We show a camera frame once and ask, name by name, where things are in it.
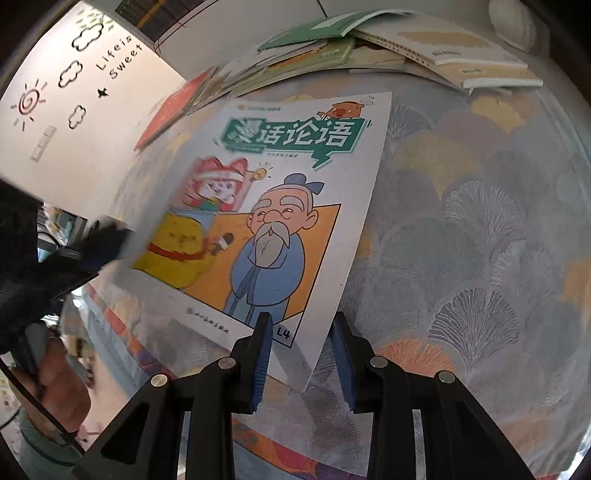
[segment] book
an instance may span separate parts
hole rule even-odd
[[[426,67],[437,75],[446,79],[458,88],[473,89],[479,87],[540,87],[544,82],[530,69],[508,64],[468,63],[463,59],[458,62],[448,62],[435,65],[419,56],[416,51],[396,44],[389,38],[368,34],[361,30],[354,30],[355,37],[376,43],[392,51],[400,53]]]
[[[327,67],[331,69],[397,69],[405,62],[406,58],[387,48],[375,43],[357,38],[355,46],[347,60],[339,65]]]
[[[502,65],[448,64],[432,69],[452,84],[464,88],[541,87],[544,82],[530,69]]]
[[[355,257],[391,104],[390,92],[230,100],[149,192],[114,282],[228,350],[268,312],[268,373],[305,390]]]
[[[422,65],[419,65],[417,62],[407,59],[404,63],[388,66],[387,68],[352,68],[349,69],[350,73],[408,73],[409,75],[414,75],[415,77],[421,77],[427,80],[431,80],[432,82],[440,83],[441,85],[445,85],[446,87],[453,88],[454,90],[465,91],[461,87],[457,87],[453,83],[449,82],[445,78],[437,75],[432,70],[429,70]]]
[[[153,142],[176,120],[181,118],[188,110],[195,98],[199,96],[203,87],[208,83],[215,73],[217,67],[210,67],[201,75],[185,83],[183,87],[170,95],[160,106],[138,142],[134,150],[141,150]]]
[[[354,36],[375,41],[425,66],[449,63],[527,68],[527,64],[469,30],[430,15],[384,15],[357,26]]]
[[[340,65],[347,60],[354,45],[355,39],[353,37],[332,38],[324,47],[270,65],[261,73],[236,84],[230,92],[230,97],[239,97],[297,75]]]
[[[260,51],[258,50],[260,44],[252,46],[243,55],[219,70],[218,75],[224,77],[222,87],[237,83],[270,64],[290,59],[300,53],[316,50],[324,45],[326,45],[326,40],[307,41]]]
[[[320,38],[338,38],[344,37],[358,25],[366,22],[370,18],[380,15],[408,15],[410,10],[401,10],[396,8],[386,10],[367,10],[362,12],[350,12],[337,15],[330,18],[320,18],[313,22],[299,25],[298,27],[285,30],[258,47],[259,50],[280,47],[291,43],[319,40]]]

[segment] cartoon pig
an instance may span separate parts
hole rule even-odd
[[[334,103],[328,112],[318,112],[320,118],[359,118],[365,105],[357,102]]]

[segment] light switch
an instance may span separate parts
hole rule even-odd
[[[33,149],[33,153],[31,154],[31,160],[36,161],[36,162],[39,161],[39,159],[41,158],[41,155],[43,155],[43,152],[47,148],[47,144],[49,143],[49,140],[51,140],[53,135],[56,133],[56,130],[57,130],[57,128],[54,125],[47,126],[47,128],[43,132],[43,135],[39,139],[37,146]]]

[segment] white beard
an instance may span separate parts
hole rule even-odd
[[[283,246],[289,248],[290,233],[281,222],[266,223],[255,236],[255,265],[268,268],[281,255]]]

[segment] cloud drawing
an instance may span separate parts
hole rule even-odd
[[[74,111],[72,112],[70,117],[68,118],[69,127],[72,130],[74,130],[78,125],[82,123],[82,120],[84,120],[85,115],[86,108],[84,108],[82,105],[77,105],[76,108],[74,108]]]
[[[74,60],[70,63],[70,66],[61,73],[60,81],[57,86],[59,88],[66,88],[71,82],[78,78],[78,74],[82,71],[82,68],[82,64],[78,60]]]
[[[72,48],[75,48],[77,51],[85,50],[88,45],[102,35],[104,27],[101,23],[95,23],[92,27],[85,28],[80,32],[80,35],[72,40]]]

